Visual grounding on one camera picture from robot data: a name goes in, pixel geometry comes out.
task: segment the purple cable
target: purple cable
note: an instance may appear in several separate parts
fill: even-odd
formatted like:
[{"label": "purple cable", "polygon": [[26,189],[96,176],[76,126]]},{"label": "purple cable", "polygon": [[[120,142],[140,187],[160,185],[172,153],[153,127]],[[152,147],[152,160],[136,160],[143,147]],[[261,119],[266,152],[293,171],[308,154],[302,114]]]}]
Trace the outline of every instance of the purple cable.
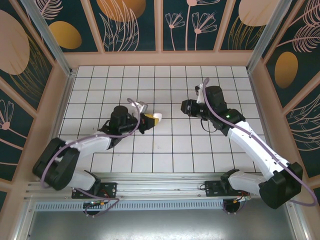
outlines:
[{"label": "purple cable", "polygon": [[315,195],[315,193],[307,186],[307,184],[305,184],[300,178],[298,178],[289,168],[287,168],[279,159],[277,159],[277,157],[259,140],[259,138],[257,138],[255,135],[251,135],[251,133],[249,131],[247,131],[246,129],[237,126],[225,119],[223,119],[222,117],[220,117],[217,113],[215,113],[215,111],[212,109],[212,107],[209,104],[208,98],[207,98],[207,94],[206,94],[206,86],[209,82],[209,78],[207,77],[204,82],[203,82],[203,97],[204,97],[204,101],[206,106],[208,107],[208,109],[210,110],[210,112],[220,121],[222,121],[223,123],[234,127],[236,129],[239,129],[240,131],[244,132],[245,134],[251,136],[275,161],[277,164],[279,164],[284,170],[286,170],[295,180],[298,181],[298,183],[300,183],[302,186],[305,187],[305,189],[311,194],[312,198],[313,198],[313,203],[305,203],[305,202],[300,202],[300,201],[296,201],[296,200],[289,200],[290,202],[294,203],[294,204],[299,204],[302,206],[306,206],[306,207],[313,207],[315,205],[317,205],[317,197]]},{"label": "purple cable", "polygon": [[70,146],[72,146],[72,145],[74,145],[74,144],[81,143],[82,141],[85,141],[85,140],[88,140],[88,139],[94,139],[94,138],[97,138],[97,137],[122,139],[122,138],[125,138],[125,137],[128,137],[128,136],[132,135],[132,134],[138,129],[139,124],[140,124],[140,110],[139,110],[137,104],[136,104],[131,98],[127,98],[127,101],[128,101],[130,104],[133,104],[133,105],[135,106],[135,109],[137,110],[137,121],[138,121],[138,123],[137,123],[137,125],[135,126],[135,128],[134,128],[131,132],[129,132],[129,133],[125,134],[125,135],[96,134],[96,135],[86,136],[86,137],[84,137],[84,138],[81,138],[81,139],[79,139],[79,140],[75,140],[75,141],[73,141],[73,142],[70,142],[70,143],[64,145],[63,147],[61,147],[61,148],[53,155],[53,157],[50,159],[50,161],[48,162],[48,165],[45,167],[45,169],[44,169],[44,171],[43,171],[43,174],[42,174],[42,176],[41,176],[41,186],[42,186],[43,188],[47,188],[47,186],[45,186],[45,177],[46,177],[46,175],[47,175],[47,173],[48,173],[49,168],[51,167],[51,165],[52,165],[52,163],[55,161],[55,159],[59,156],[59,154],[60,154],[63,150],[65,150],[66,148],[68,148],[68,147],[70,147]]}]

